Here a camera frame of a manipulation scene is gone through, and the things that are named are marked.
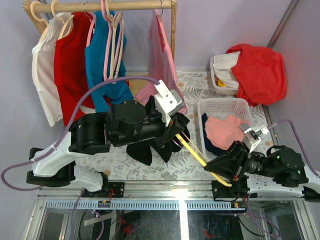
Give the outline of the yellow hanger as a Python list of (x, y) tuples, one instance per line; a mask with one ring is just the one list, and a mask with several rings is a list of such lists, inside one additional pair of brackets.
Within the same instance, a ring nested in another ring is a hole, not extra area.
[[(193, 155), (193, 157), (202, 165), (202, 167), (204, 168), (207, 163), (199, 156), (199, 154), (205, 158), (205, 156), (198, 150), (198, 148), (194, 145), (194, 143), (187, 137), (188, 142), (185, 141), (185, 139), (178, 133), (175, 135), (175, 137), (181, 142), (181, 144)], [(228, 183), (227, 181), (225, 181), (221, 176), (219, 176), (218, 174), (215, 174), (213, 172), (210, 172), (210, 174), (222, 185), (224, 185), (225, 187), (230, 188), (232, 186), (231, 183)]]

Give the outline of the black t shirt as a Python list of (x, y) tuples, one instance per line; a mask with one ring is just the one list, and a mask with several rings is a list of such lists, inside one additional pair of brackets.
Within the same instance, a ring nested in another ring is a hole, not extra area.
[[(155, 97), (149, 96), (149, 100), (144, 106), (147, 115), (156, 111), (155, 109)], [(182, 138), (188, 143), (189, 140), (186, 138), (190, 138), (190, 132), (187, 128), (187, 124), (190, 122), (189, 118), (187, 118), (184, 114), (177, 112), (174, 115), (178, 122), (184, 127), (183, 133), (186, 135), (184, 136), (181, 134)], [(158, 155), (162, 158), (162, 160), (167, 163), (172, 153), (179, 152), (183, 145), (177, 139), (177, 137), (173, 137), (172, 140), (166, 142), (164, 147), (160, 147), (156, 144), (155, 139), (150, 139), (142, 142), (133, 143), (127, 145), (126, 153), (133, 159), (137, 160), (138, 162), (150, 166), (152, 163), (152, 152), (151, 147), (158, 153)]]

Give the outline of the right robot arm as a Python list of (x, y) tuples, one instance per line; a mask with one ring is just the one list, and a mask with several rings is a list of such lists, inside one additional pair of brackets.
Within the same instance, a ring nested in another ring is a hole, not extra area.
[(301, 154), (285, 145), (250, 152), (241, 141), (209, 161), (204, 170), (228, 179), (228, 192), (235, 198), (250, 194), (285, 195), (320, 201), (320, 180), (305, 165)]

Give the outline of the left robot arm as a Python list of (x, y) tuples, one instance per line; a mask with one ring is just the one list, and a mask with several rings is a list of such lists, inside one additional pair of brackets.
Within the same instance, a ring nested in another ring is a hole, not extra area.
[(74, 184), (83, 188), (85, 197), (106, 197), (113, 191), (108, 176), (84, 170), (77, 165), (78, 159), (124, 146), (131, 158), (144, 165), (152, 163), (152, 151), (168, 162), (180, 151), (177, 134), (188, 134), (188, 123), (189, 119), (179, 112), (165, 123), (153, 98), (146, 105), (127, 100), (112, 105), (108, 112), (86, 114), (52, 148), (30, 150), (29, 157), (35, 164), (26, 182), (51, 188)]

